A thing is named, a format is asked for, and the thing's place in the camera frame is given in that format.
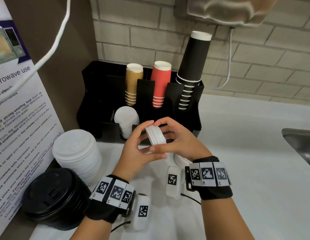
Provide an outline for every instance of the white cable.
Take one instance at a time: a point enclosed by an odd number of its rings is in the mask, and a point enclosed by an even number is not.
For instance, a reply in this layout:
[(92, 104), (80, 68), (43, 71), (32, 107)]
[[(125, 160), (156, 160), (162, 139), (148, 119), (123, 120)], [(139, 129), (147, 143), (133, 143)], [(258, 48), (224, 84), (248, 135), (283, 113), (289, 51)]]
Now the white cable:
[(59, 31), (56, 35), (55, 41), (52, 45), (52, 48), (47, 52), (45, 56), (42, 57), (35, 65), (34, 67), (26, 73), (23, 77), (21, 77), (11, 89), (9, 89), (6, 93), (2, 94), (0, 96), (0, 103), (6, 101), (10, 96), (12, 96), (14, 93), (16, 93), (37, 71), (40, 69), (51, 56), (56, 51), (58, 44), (61, 40), (61, 36), (63, 35), (66, 23), (70, 17), (70, 10), (71, 10), (71, 0), (67, 0), (67, 6), (66, 6), (66, 14), (62, 21), (61, 27), (59, 28)]
[(229, 81), (229, 77), (230, 77), (230, 64), (231, 64), (231, 62), (232, 62), (232, 38), (233, 38), (233, 28), (230, 28), (227, 79), (226, 79), (226, 81), (225, 81), (222, 85), (218, 86), (217, 88), (212, 88), (213, 90), (214, 90), (214, 89), (220, 89), (220, 88), (222, 88), (222, 87), (225, 86), (226, 83), (228, 83), (228, 81)]

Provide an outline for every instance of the left hand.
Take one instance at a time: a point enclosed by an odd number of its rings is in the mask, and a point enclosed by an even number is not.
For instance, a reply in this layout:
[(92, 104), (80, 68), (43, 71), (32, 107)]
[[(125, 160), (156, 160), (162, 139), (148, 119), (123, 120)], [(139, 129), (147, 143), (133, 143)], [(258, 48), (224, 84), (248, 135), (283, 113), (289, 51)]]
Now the left hand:
[(113, 175), (130, 181), (149, 162), (167, 158), (166, 154), (145, 154), (149, 152), (150, 147), (138, 149), (141, 141), (147, 138), (147, 134), (141, 135), (142, 131), (153, 123), (153, 120), (145, 121), (133, 130), (123, 147), (120, 160), (112, 173)]

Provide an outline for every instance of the red paper cup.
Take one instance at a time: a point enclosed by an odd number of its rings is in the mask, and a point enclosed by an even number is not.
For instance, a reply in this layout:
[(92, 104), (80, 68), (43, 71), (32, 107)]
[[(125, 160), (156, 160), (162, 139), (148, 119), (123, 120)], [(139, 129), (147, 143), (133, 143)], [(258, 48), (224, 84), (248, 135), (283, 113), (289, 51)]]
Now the red paper cup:
[(155, 107), (161, 106), (158, 103), (163, 100), (167, 83), (171, 80), (172, 65), (165, 61), (155, 61), (151, 80), (155, 81), (154, 103)]

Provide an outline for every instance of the microwave photo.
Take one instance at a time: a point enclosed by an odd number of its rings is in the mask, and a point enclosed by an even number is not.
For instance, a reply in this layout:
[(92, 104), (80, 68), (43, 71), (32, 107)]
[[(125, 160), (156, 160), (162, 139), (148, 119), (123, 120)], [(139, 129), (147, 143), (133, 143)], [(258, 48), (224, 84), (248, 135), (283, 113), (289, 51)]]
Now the microwave photo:
[(0, 64), (25, 56), (13, 28), (0, 28)]

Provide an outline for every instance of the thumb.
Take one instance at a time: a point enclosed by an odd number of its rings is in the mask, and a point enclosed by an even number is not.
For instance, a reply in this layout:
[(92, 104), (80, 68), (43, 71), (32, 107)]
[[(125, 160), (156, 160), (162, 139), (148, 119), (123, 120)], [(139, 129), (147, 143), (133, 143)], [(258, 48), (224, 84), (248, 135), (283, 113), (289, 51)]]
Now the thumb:
[(166, 154), (150, 153), (150, 154), (145, 154), (144, 157), (145, 157), (146, 163), (149, 163), (151, 161), (165, 159), (165, 158), (167, 158), (167, 155)]
[(153, 145), (150, 147), (150, 152), (153, 153), (176, 152), (176, 143), (173, 141), (167, 144)]

